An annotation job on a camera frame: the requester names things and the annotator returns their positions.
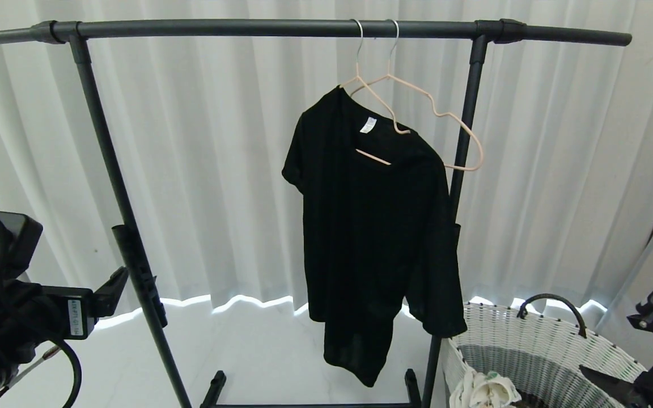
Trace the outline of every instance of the rack foot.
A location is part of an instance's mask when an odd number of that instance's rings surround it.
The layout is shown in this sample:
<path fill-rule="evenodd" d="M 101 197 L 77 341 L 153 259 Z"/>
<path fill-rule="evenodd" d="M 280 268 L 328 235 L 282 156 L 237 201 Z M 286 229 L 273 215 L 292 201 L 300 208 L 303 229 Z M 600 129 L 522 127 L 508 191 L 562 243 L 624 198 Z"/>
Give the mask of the rack foot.
<path fill-rule="evenodd" d="M 287 405 L 286 403 L 267 403 L 267 405 L 220 405 L 218 397 L 226 384 L 226 374 L 218 370 L 215 377 L 210 380 L 208 393 L 203 399 L 200 408 L 420 408 L 419 388 L 417 377 L 412 369 L 405 372 L 405 385 L 409 402 L 399 403 L 311 403 L 310 405 Z"/>

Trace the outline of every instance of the black t-shirt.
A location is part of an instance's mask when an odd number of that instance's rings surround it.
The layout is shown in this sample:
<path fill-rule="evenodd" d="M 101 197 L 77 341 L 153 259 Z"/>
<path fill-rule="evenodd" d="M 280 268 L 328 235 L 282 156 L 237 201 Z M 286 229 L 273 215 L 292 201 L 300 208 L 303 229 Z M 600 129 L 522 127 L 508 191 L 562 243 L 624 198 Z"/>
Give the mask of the black t-shirt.
<path fill-rule="evenodd" d="M 301 115 L 282 175 L 304 197 L 309 316 L 325 323 L 327 363 L 373 386 L 405 297 L 428 333 L 467 329 L 445 168 L 417 132 L 337 87 Z"/>

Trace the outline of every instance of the black metal rack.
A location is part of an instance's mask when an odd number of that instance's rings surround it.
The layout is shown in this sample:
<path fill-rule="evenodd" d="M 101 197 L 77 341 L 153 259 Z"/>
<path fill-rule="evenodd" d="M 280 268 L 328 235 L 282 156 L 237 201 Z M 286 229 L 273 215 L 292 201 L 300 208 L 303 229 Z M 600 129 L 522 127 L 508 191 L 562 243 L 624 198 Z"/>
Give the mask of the black metal rack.
<path fill-rule="evenodd" d="M 396 34 L 391 21 L 360 21 L 364 37 L 393 38 Z M 471 23 L 439 21 L 400 21 L 401 38 L 470 39 L 472 50 L 469 59 L 469 73 L 462 121 L 472 126 L 480 85 L 480 73 L 485 62 L 487 45 L 508 44 L 523 40 L 560 41 L 582 44 L 627 46 L 631 34 L 608 31 L 592 31 L 575 28 L 531 26 L 515 20 L 478 20 Z M 80 21 L 44 21 L 30 28 L 0 31 L 0 44 L 39 41 L 48 44 L 70 44 L 77 65 L 80 81 L 89 109 L 95 135 L 104 158 L 117 205 L 122 215 L 123 226 L 114 229 L 117 245 L 133 282 L 138 301 L 143 309 L 150 333 L 153 336 L 163 365 L 173 385 L 182 408 L 191 408 L 186 389 L 173 359 L 168 340 L 163 331 L 168 323 L 166 312 L 158 296 L 145 247 L 130 199 L 125 189 L 120 166 L 112 138 L 109 134 L 102 103 L 97 91 L 92 60 L 87 46 L 88 39 L 150 36 L 277 36 L 277 37 L 359 37 L 360 29 L 351 20 L 136 20 L 82 23 Z M 455 165 L 465 166 L 469 137 L 461 130 L 455 156 Z M 463 172 L 454 171 L 451 182 L 451 197 L 454 203 L 451 217 L 457 216 L 457 205 L 462 189 Z M 201 408 L 429 408 L 435 374 L 438 368 L 442 339 L 433 336 L 425 374 L 425 389 L 420 396 L 414 371 L 405 374 L 407 403 L 352 403 L 351 405 L 218 405 L 218 396 L 226 382 L 226 375 L 218 371 L 210 382 Z"/>

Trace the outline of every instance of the clothes hanger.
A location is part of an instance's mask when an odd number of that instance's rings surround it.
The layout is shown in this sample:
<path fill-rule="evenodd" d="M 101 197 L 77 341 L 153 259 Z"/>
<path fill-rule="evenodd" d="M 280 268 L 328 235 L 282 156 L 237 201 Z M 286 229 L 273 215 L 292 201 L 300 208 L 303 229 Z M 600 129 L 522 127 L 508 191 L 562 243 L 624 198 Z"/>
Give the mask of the clothes hanger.
<path fill-rule="evenodd" d="M 399 134 L 407 134 L 407 133 L 410 132 L 409 129 L 401 131 L 399 129 L 399 127 L 397 127 L 397 117 L 395 116 L 395 112 L 392 110 L 392 108 L 389 107 L 389 105 L 387 103 L 385 103 L 379 97 L 379 95 L 376 94 L 376 92 L 374 92 L 372 90 L 372 88 L 370 88 L 370 85 L 368 85 L 368 83 L 366 83 L 362 79 L 362 77 L 361 77 L 361 75 L 359 73 L 359 52 L 362 50 L 362 44 L 364 43 L 364 30 L 362 28 L 362 23 L 360 23 L 359 20 L 356 20 L 356 19 L 353 19 L 353 18 L 352 18 L 352 20 L 354 20 L 357 23 L 357 25 L 359 26 L 359 36 L 360 36 L 359 48 L 357 49 L 357 59 L 356 59 L 357 61 L 356 61 L 356 64 L 355 64 L 356 65 L 356 70 L 357 70 L 357 75 L 354 78 L 352 78 L 352 79 L 346 81 L 345 83 L 343 83 L 342 85 L 340 85 L 340 87 L 344 88 L 345 86 L 349 85 L 350 83 L 354 82 L 355 80 L 358 80 L 361 83 L 360 90 L 361 90 L 361 88 L 366 88 L 366 90 L 370 91 L 370 93 L 376 98 L 376 100 L 378 100 L 379 103 L 381 103 L 389 111 L 389 114 L 391 114 L 391 116 L 392 116 L 392 123 L 394 124 L 395 132 L 397 132 Z"/>
<path fill-rule="evenodd" d="M 395 49 L 397 47 L 397 41 L 400 39 L 400 25 L 397 24 L 397 22 L 395 20 L 390 19 L 389 21 L 392 21 L 395 24 L 395 27 L 397 28 L 397 36 L 395 38 L 395 43 L 392 45 L 391 51 L 389 51 L 389 59 L 387 61 L 387 74 L 383 75 L 382 77 L 379 77 L 379 78 L 377 78 L 377 79 L 375 79 L 375 80 L 373 80 L 371 82 L 368 82 L 368 83 L 365 83 L 365 82 L 362 81 L 362 85 L 359 88 L 356 88 L 356 90 L 352 91 L 352 93 L 350 93 L 350 96 L 353 96 L 357 91 L 362 90 L 363 88 L 367 88 L 368 90 L 370 90 L 371 93 L 374 94 L 374 91 L 371 90 L 370 85 L 373 85 L 374 83 L 377 83 L 377 82 L 379 82 L 381 80 L 385 80 L 385 79 L 394 80 L 397 83 L 401 83 L 402 85 L 405 85 L 405 86 L 407 86 L 409 88 L 412 88 L 413 90 L 418 91 L 419 93 L 427 96 L 427 98 L 429 98 L 430 102 L 432 103 L 432 113 L 435 114 L 435 116 L 437 116 L 438 118 L 442 118 L 443 116 L 450 116 L 455 121 L 457 121 L 457 123 L 460 124 L 460 127 L 465 131 L 465 133 L 467 133 L 475 141 L 475 145 L 477 146 L 477 152 L 480 154 L 480 159 L 478 160 L 477 165 L 475 165 L 474 167 L 462 167 L 460 165 L 450 165 L 450 164 L 446 164 L 445 167 L 446 168 L 453 168 L 455 170 L 462 170 L 462 171 L 476 171 L 476 170 L 478 170 L 480 168 L 480 166 L 482 166 L 482 162 L 485 159 L 485 153 L 482 150 L 482 144 L 480 144 L 480 140 L 477 139 L 477 136 L 475 136 L 475 134 L 472 132 L 470 127 L 468 127 L 460 118 L 458 118 L 457 116 L 455 116 L 455 114 L 453 114 L 451 112 L 438 113 L 437 109 L 435 108 L 435 98 L 433 98 L 432 95 L 430 95 L 430 93 L 423 90 L 422 88 L 419 88 L 419 87 L 417 87 L 415 85 L 412 85 L 412 83 L 409 83 L 406 80 L 402 80 L 401 78 L 397 78 L 396 76 L 392 75 L 392 72 L 391 72 L 392 54 L 395 52 Z"/>

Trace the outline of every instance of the white floor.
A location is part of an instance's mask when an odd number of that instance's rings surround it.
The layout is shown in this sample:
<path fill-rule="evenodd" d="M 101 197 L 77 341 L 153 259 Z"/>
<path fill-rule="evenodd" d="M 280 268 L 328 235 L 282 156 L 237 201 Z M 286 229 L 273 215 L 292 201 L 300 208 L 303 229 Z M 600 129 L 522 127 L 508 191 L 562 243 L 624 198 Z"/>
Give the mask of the white floor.
<path fill-rule="evenodd" d="M 261 308 L 237 302 L 221 313 L 212 313 L 210 302 L 166 308 L 166 336 L 194 407 L 219 369 L 228 377 L 219 403 L 407 402 L 408 368 L 415 370 L 422 392 L 430 336 L 402 313 L 388 363 L 375 387 L 367 388 L 324 362 L 323 325 L 309 320 L 308 312 L 295 316 L 290 303 Z M 178 406 L 142 314 L 71 344 L 83 366 L 75 407 Z M 11 389 L 0 408 L 60 407 L 71 380 L 60 353 Z M 446 405 L 439 373 L 432 405 Z"/>

